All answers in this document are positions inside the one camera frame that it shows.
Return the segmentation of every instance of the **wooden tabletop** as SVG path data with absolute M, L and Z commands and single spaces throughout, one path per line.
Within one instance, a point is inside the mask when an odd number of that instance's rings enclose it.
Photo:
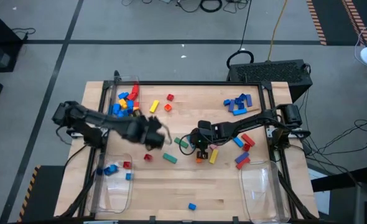
M 88 82 L 86 84 L 83 106 L 93 110 L 98 109 L 102 83 Z M 130 86 L 120 86 L 119 92 L 125 91 L 125 88 L 126 91 L 131 91 Z M 272 83 L 272 89 L 276 105 L 291 103 L 287 83 Z M 140 92 L 141 111 L 146 116 L 156 115 L 162 123 L 166 124 L 170 129 L 172 139 L 181 138 L 184 134 L 189 133 L 197 127 L 197 122 L 201 119 L 211 123 L 233 122 L 261 112 L 256 86 L 143 85 Z M 175 96 L 173 102 L 167 101 L 168 93 Z M 233 116 L 227 112 L 222 102 L 225 99 L 236 98 L 242 93 L 252 96 L 253 107 L 248 108 L 251 109 L 249 113 Z M 264 91 L 264 96 L 268 107 L 266 91 Z M 160 104 L 156 112 L 151 114 L 149 108 L 154 100 L 159 100 Z M 166 103 L 172 106 L 172 111 L 164 110 Z M 256 143 L 250 150 L 251 163 L 269 161 L 264 128 L 256 128 L 247 131 L 246 134 Z M 297 139 L 290 140 L 290 143 L 301 146 Z M 82 139 L 73 140 L 69 156 L 82 145 Z M 132 158 L 133 180 L 130 186 L 124 178 L 116 179 L 118 187 L 123 188 L 123 190 L 120 189 L 119 194 L 114 194 L 110 189 L 102 191 L 100 197 L 102 207 L 123 212 L 98 212 L 96 219 L 148 220 L 150 216 L 154 215 L 156 220 L 232 221 L 232 217 L 237 216 L 239 220 L 245 221 L 249 220 L 249 216 L 255 220 L 276 215 L 273 206 L 271 208 L 270 205 L 262 205 L 266 207 L 264 212 L 249 211 L 248 204 L 246 206 L 244 203 L 243 186 L 256 189 L 259 187 L 259 178 L 246 176 L 246 184 L 244 180 L 241 182 L 242 174 L 236 168 L 235 158 L 243 153 L 242 149 L 230 141 L 220 146 L 218 150 L 215 164 L 210 164 L 208 161 L 197 164 L 195 154 L 183 155 L 174 142 L 171 145 L 165 144 L 162 150 L 154 149 L 147 152 L 143 145 L 131 144 L 122 140 L 115 132 L 111 132 L 107 154 L 114 158 L 119 156 Z M 172 164 L 163 159 L 162 155 L 165 152 L 176 157 L 178 162 Z M 304 152 L 296 147 L 290 147 L 285 152 L 293 191 L 310 212 L 318 216 Z M 146 153 L 153 156 L 152 162 L 144 160 Z M 55 215 L 63 213 L 82 189 L 88 155 L 89 150 L 81 152 L 66 168 Z M 127 186 L 130 186 L 131 191 L 128 192 Z M 283 190 L 282 197 L 285 210 L 288 211 L 287 195 Z M 189 203 L 196 204 L 197 209 L 189 210 Z

